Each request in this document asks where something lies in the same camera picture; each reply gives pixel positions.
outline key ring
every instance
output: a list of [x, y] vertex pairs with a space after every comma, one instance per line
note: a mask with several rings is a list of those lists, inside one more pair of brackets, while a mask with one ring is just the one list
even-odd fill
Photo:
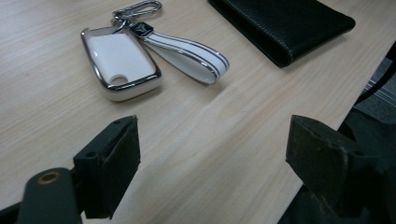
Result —
[[113, 12], [113, 21], [132, 23], [143, 19], [157, 17], [161, 14], [163, 4], [159, 1], [144, 1]]

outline white leather strap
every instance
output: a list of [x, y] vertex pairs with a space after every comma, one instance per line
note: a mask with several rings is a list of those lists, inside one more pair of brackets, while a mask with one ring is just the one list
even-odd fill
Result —
[[230, 66], [227, 59], [212, 48], [188, 39], [156, 33], [143, 22], [134, 25], [131, 31], [170, 64], [205, 84], [214, 84]]

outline black mechanical part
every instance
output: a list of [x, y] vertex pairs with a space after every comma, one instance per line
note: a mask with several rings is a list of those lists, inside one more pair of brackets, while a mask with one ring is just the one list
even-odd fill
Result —
[[331, 216], [361, 217], [368, 210], [371, 220], [394, 223], [395, 147], [373, 148], [367, 134], [374, 126], [365, 122], [365, 128], [342, 127], [351, 139], [366, 138], [363, 146], [317, 120], [292, 116], [287, 162]]
[[0, 223], [81, 223], [114, 215], [140, 163], [136, 116], [110, 123], [74, 157], [75, 168], [50, 169], [26, 184], [23, 200], [0, 211]]
[[112, 217], [140, 163], [137, 119], [109, 124], [75, 157], [78, 204], [87, 218]]
[[27, 182], [18, 224], [35, 223], [81, 223], [69, 170], [50, 169]]

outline wooden table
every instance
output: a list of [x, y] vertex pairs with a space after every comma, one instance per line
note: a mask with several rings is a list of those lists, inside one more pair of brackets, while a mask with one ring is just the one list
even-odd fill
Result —
[[108, 123], [136, 114], [142, 163], [111, 223], [277, 223], [302, 184], [285, 163], [290, 116], [341, 124], [395, 41], [396, 2], [321, 1], [356, 27], [279, 69], [206, 1], [163, 0], [148, 23], [217, 49], [231, 69], [205, 86], [154, 55], [162, 87], [114, 103], [100, 94], [79, 34], [137, 2], [0, 3], [0, 207], [20, 201], [32, 175], [72, 168]]

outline black object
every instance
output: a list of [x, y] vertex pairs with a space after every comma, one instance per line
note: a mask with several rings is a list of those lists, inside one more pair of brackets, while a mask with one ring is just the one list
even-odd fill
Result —
[[350, 31], [355, 21], [316, 0], [208, 0], [279, 67]]
[[75, 168], [55, 168], [33, 176], [21, 203], [0, 211], [0, 223], [81, 223], [112, 218], [140, 163], [135, 116], [102, 130], [74, 158]]
[[389, 68], [387, 69], [385, 74], [374, 84], [372, 88], [365, 91], [361, 94], [361, 96], [359, 96], [355, 105], [360, 104], [361, 102], [367, 100], [367, 98], [369, 98], [370, 96], [374, 95], [377, 91], [379, 91], [379, 89], [384, 87], [385, 84], [387, 84], [396, 73], [396, 42], [393, 43], [392, 47], [387, 53], [386, 58], [391, 60]]
[[336, 132], [314, 119], [292, 117], [287, 162], [310, 191], [299, 194], [300, 199], [312, 201], [315, 196], [320, 210], [326, 211], [323, 215], [327, 214], [321, 223], [396, 223], [396, 147], [384, 141], [394, 139], [396, 126], [377, 124], [351, 111], [341, 130]]

